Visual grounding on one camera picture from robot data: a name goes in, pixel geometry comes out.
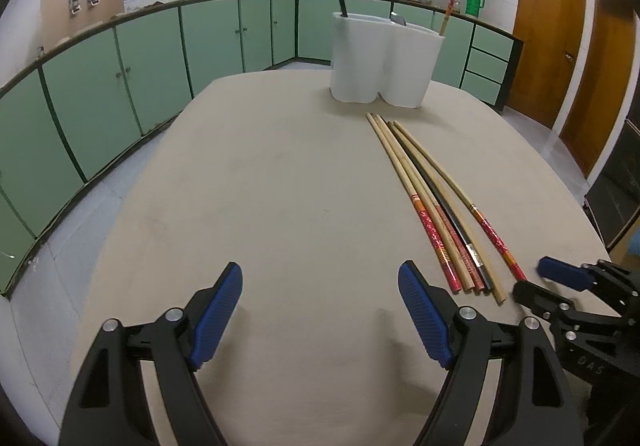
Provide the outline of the red-handled bamboo chopstick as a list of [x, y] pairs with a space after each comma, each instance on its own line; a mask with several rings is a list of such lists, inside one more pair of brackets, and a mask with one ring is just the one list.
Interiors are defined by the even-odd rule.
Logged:
[[[390, 131], [388, 130], [388, 128], [386, 128], [383, 119], [378, 114], [373, 114], [373, 115], [375, 120], [378, 121], [378, 125], [382, 128], [383, 134], [386, 136], [387, 140], [390, 142], [390, 146], [392, 146], [392, 149], [396, 154], [396, 156], [399, 158], [400, 163], [408, 173], [411, 183], [416, 188], [418, 195], [422, 199], [425, 209], [427, 210], [427, 214], [431, 217], [439, 233], [440, 239], [442, 240], [442, 243], [445, 246], [448, 256], [449, 256], [449, 251], [456, 252], [456, 247], [451, 243], [451, 241], [446, 241], [446, 238], [448, 237], [446, 229], [444, 229], [440, 224], [440, 221], [437, 218], [437, 213], [435, 212], [434, 208], [431, 206], [431, 203], [428, 201], [425, 190], [421, 185], [420, 177], [416, 175], [416, 169], [413, 167], [411, 161], [407, 158], [404, 151], [393, 141], [392, 136], [390, 135]], [[460, 262], [460, 258], [458, 258], [457, 256], [454, 256], [453, 258], [450, 258], [450, 260], [452, 264], [454, 264], [454, 271], [456, 272], [457, 277], [459, 272], [464, 273], [464, 264]], [[467, 289], [463, 287], [463, 284], [461, 285], [462, 285], [461, 290], [465, 292], [469, 292], [473, 290], [472, 286], [471, 288]]]

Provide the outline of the green lower kitchen cabinets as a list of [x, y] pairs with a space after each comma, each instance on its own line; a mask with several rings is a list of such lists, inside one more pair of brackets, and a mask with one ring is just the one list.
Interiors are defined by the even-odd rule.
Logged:
[[1, 91], [1, 290], [62, 212], [213, 80], [325, 64], [338, 0], [185, 0], [89, 29]]

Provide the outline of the brown wooden door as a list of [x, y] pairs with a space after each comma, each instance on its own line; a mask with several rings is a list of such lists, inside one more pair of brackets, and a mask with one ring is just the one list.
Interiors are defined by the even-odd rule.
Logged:
[[587, 176], [623, 105], [634, 60], [636, 21], [629, 0], [594, 0], [589, 50], [560, 139]]
[[523, 42], [508, 106], [552, 128], [575, 69], [586, 0], [518, 0], [513, 34]]

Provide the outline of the dark red wooden chopstick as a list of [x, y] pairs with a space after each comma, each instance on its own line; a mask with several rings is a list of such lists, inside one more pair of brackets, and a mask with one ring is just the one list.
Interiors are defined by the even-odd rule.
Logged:
[[469, 289], [472, 286], [472, 289], [475, 292], [482, 292], [485, 289], [484, 282], [482, 281], [482, 278], [480, 278], [480, 273], [476, 269], [475, 264], [470, 257], [468, 250], [466, 250], [463, 241], [460, 239], [458, 233], [456, 232], [454, 225], [449, 221], [445, 210], [439, 204], [436, 206], [436, 210], [438, 211], [438, 214], [447, 227], [449, 235], [451, 236], [451, 239], [458, 250], [458, 255], [460, 255], [460, 258], [464, 263], [465, 273], [460, 273], [460, 279], [468, 281], [466, 284], [464, 284], [465, 288]]

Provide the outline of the green thermos jug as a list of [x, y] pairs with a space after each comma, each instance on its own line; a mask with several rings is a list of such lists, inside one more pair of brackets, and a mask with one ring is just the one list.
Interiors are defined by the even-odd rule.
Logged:
[[466, 0], [465, 13], [478, 18], [480, 11], [484, 8], [485, 0]]

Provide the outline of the plain bamboo chopstick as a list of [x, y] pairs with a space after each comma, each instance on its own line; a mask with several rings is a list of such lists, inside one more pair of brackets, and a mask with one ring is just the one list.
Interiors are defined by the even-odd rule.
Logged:
[[392, 127], [392, 121], [387, 121], [386, 124], [390, 129], [390, 132], [392, 132], [395, 137], [396, 142], [405, 151], [413, 165], [418, 170], [426, 188], [431, 192], [434, 207], [436, 208], [439, 204], [445, 210], [449, 221], [454, 225], [456, 232], [472, 258], [476, 269], [480, 273], [480, 278], [482, 278], [482, 281], [484, 282], [485, 289], [482, 292], [491, 294], [496, 303], [501, 305], [506, 300], [506, 294], [500, 284], [495, 280], [494, 274], [488, 270], [487, 264], [483, 261], [483, 257], [480, 252], [478, 252], [477, 245], [474, 244], [474, 241], [471, 238], [471, 233], [466, 227], [465, 222], [462, 220], [461, 215], [454, 207], [454, 203], [447, 194], [446, 188], [439, 183], [439, 179], [436, 177], [434, 170], [422, 154], [419, 154], [416, 148], [413, 147], [413, 144], [410, 143], [405, 136], [399, 133], [396, 128]]

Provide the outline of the white plastic utensil holder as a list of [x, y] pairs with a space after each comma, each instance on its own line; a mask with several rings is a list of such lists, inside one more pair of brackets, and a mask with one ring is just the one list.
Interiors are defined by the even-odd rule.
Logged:
[[390, 18], [332, 15], [330, 92], [346, 104], [416, 109], [431, 83], [445, 38]]

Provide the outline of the cardboard sheet with clamps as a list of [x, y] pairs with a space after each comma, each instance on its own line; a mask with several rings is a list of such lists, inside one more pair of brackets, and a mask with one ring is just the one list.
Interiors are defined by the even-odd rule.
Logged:
[[124, 12], [124, 0], [40, 0], [42, 47], [48, 52], [81, 31]]

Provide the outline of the red floral bamboo chopstick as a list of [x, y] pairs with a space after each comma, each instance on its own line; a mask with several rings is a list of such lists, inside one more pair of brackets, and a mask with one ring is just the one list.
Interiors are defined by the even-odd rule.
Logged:
[[442, 268], [442, 272], [444, 273], [449, 289], [454, 293], [460, 292], [462, 289], [462, 285], [460, 284], [460, 280], [458, 279], [457, 274], [454, 271], [454, 264], [452, 264], [448, 256], [445, 246], [440, 239], [439, 233], [431, 217], [427, 214], [427, 210], [425, 209], [422, 199], [418, 195], [416, 188], [411, 183], [408, 173], [400, 163], [399, 158], [394, 153], [392, 146], [390, 146], [390, 142], [383, 134], [382, 128], [378, 125], [378, 121], [375, 120], [374, 115], [368, 112], [367, 120], [372, 126], [376, 136], [378, 136], [378, 140], [381, 142], [384, 150], [386, 151], [386, 154], [388, 155], [388, 158], [390, 158], [390, 162], [392, 162], [392, 166], [398, 178], [400, 179], [402, 186], [404, 186], [405, 191], [412, 202], [414, 210], [416, 210], [416, 214], [418, 214], [418, 217], [420, 218], [421, 224], [427, 234], [428, 240], [430, 240], [431, 246], [436, 254], [437, 261]]

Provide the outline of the red-orange patterned bamboo chopstick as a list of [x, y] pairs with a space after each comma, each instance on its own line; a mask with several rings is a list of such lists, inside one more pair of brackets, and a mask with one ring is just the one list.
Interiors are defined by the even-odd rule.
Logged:
[[442, 36], [442, 37], [445, 36], [446, 29], [447, 29], [447, 26], [448, 26], [448, 21], [449, 21], [449, 18], [451, 16], [451, 14], [452, 14], [452, 11], [454, 10], [454, 3], [455, 2], [456, 2], [456, 0], [449, 0], [448, 1], [448, 5], [447, 5], [447, 8], [446, 8], [446, 13], [445, 13], [444, 18], [442, 18], [442, 24], [440, 25], [440, 29], [439, 29], [439, 35]]

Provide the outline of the orange-red banded bamboo chopstick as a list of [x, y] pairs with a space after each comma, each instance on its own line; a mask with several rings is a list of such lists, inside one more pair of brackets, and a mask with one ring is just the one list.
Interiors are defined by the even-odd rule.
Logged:
[[432, 166], [432, 168], [445, 180], [445, 182], [449, 185], [449, 187], [456, 193], [458, 198], [462, 201], [468, 211], [474, 216], [475, 221], [480, 224], [480, 227], [484, 230], [487, 238], [494, 245], [503, 261], [508, 266], [508, 269], [512, 273], [513, 277], [517, 281], [526, 281], [527, 277], [524, 273], [524, 270], [521, 269], [521, 266], [518, 265], [516, 259], [506, 247], [506, 244], [498, 235], [498, 232], [491, 226], [488, 221], [488, 218], [480, 212], [480, 209], [477, 205], [472, 201], [472, 199], [466, 194], [466, 192], [458, 185], [458, 183], [448, 174], [448, 172], [440, 165], [440, 163], [435, 160], [432, 155], [418, 142], [418, 140], [412, 136], [408, 130], [402, 126], [399, 122], [393, 121], [392, 127], [396, 128], [396, 130], [401, 133], [405, 138], [413, 144], [413, 147], [416, 148], [419, 154], [428, 161], [428, 163]]

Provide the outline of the black appliance at right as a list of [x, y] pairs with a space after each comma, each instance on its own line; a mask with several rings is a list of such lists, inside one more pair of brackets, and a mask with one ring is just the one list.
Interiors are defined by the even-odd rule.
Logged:
[[612, 154], [585, 196], [584, 211], [611, 251], [639, 216], [639, 91]]

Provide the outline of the metal spoon in holder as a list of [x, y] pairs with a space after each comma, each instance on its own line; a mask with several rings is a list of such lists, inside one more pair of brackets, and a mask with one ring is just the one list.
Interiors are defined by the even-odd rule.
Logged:
[[405, 18], [396, 12], [390, 12], [390, 20], [393, 21], [394, 24], [399, 24], [400, 26], [405, 26], [407, 24]]

